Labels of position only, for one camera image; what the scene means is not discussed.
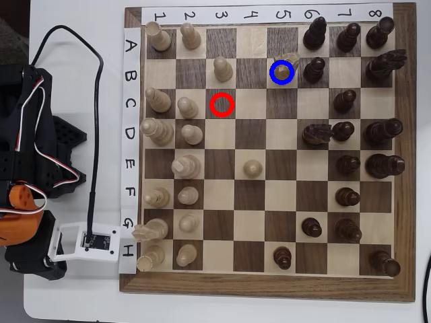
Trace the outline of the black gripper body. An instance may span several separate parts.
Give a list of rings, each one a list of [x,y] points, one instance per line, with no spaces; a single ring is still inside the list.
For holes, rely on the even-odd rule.
[[[34,237],[22,244],[8,246],[5,260],[9,269],[21,274],[34,274],[49,281],[65,276],[67,263],[53,262],[48,257],[48,248],[55,225],[55,217],[50,211],[44,211],[39,228]]]

